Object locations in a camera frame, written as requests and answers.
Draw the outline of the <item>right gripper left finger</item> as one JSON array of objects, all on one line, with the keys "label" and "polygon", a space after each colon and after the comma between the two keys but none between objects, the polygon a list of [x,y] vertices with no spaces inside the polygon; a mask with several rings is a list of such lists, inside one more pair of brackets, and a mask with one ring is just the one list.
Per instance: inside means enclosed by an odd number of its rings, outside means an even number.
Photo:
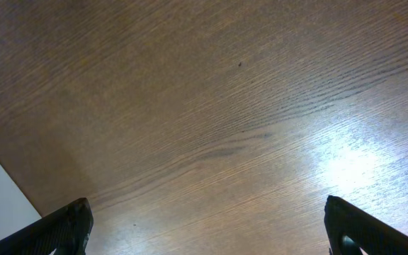
[{"label": "right gripper left finger", "polygon": [[0,240],[0,254],[85,255],[94,218],[86,198],[79,198]]}]

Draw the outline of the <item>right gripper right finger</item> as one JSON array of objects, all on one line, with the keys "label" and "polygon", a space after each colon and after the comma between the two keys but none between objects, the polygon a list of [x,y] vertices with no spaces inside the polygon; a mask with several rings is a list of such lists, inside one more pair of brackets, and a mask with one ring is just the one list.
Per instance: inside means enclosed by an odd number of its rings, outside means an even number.
[{"label": "right gripper right finger", "polygon": [[331,255],[408,254],[408,236],[338,196],[328,196],[324,225]]}]

